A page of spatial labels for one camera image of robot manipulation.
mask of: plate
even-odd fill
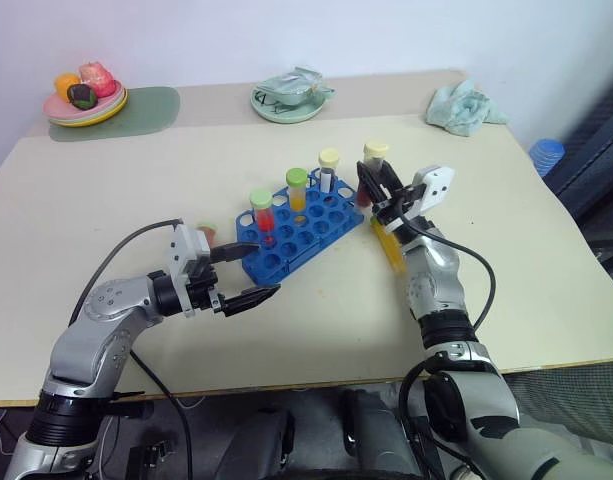
[[[271,100],[256,88],[250,94],[250,104],[259,116],[275,123],[299,123],[308,120],[319,113],[325,102],[324,95],[316,94],[306,103],[290,106]]]
[[[47,117],[53,118],[58,121],[62,120],[82,120],[85,117],[92,117],[98,115],[100,112],[105,111],[109,105],[117,102],[124,95],[124,87],[120,82],[115,80],[115,93],[108,97],[100,98],[90,110],[80,110],[74,105],[62,100],[59,95],[53,93],[44,102],[44,114]]]
[[[104,120],[112,117],[113,115],[115,115],[117,112],[119,112],[122,108],[124,108],[124,106],[126,105],[126,102],[128,101],[128,90],[124,90],[124,98],[122,98],[122,100],[119,102],[119,104],[107,111],[106,113],[102,114],[102,115],[98,115],[95,118],[91,118],[88,120],[84,120],[84,121],[80,121],[80,122],[60,122],[59,120],[51,120],[51,123],[54,123],[55,125],[59,125],[62,127],[87,127],[88,125],[95,125],[96,123],[100,123],[103,122]]]

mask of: blue test tube rack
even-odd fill
[[[290,209],[287,188],[273,195],[275,229],[272,232],[260,232],[254,222],[242,224],[245,219],[252,221],[252,210],[241,213],[235,219],[238,241],[262,245],[259,251],[242,259],[244,271],[256,285],[280,283],[364,221],[364,215],[355,208],[355,190],[335,177],[334,192],[320,192],[318,172],[319,168],[308,175],[310,186],[306,188],[306,208],[303,211],[293,212]],[[274,237],[275,242],[267,248],[262,240],[269,235]]]

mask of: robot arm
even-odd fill
[[[609,462],[549,432],[520,427],[512,392],[469,321],[457,252],[415,232],[443,238],[421,213],[443,200],[453,171],[428,167],[404,187],[385,161],[377,173],[362,163],[357,168],[373,213],[395,234],[406,261],[408,302],[421,328],[424,369],[431,374],[424,392],[432,429],[459,445],[489,480],[613,479]]]
[[[212,267],[256,251],[235,243],[210,249],[203,232],[177,225],[170,272],[106,282],[90,292],[77,320],[59,337],[28,431],[17,443],[5,480],[47,474],[85,478],[97,448],[97,432],[135,339],[164,317],[195,309],[229,316],[252,308],[279,288],[256,287],[226,299]]]

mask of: pink plate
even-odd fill
[[[55,120],[76,120],[78,118],[89,117],[96,113],[104,111],[110,104],[115,102],[119,97],[124,95],[124,87],[122,84],[115,80],[115,93],[108,97],[100,98],[90,110],[80,110],[79,108],[66,103],[59,95],[53,93],[44,102],[44,113],[54,118]]]

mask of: pink fruit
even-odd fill
[[[99,98],[115,93],[115,79],[99,62],[79,67],[79,76],[82,83],[92,88]]]

